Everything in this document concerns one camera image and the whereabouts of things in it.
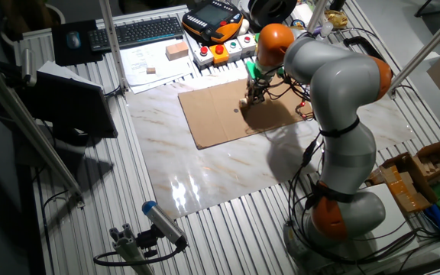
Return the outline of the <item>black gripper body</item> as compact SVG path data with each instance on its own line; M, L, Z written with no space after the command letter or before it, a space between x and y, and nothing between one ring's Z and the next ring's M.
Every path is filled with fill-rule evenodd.
M262 95L267 88L267 81L265 79L251 79L248 82L249 95Z

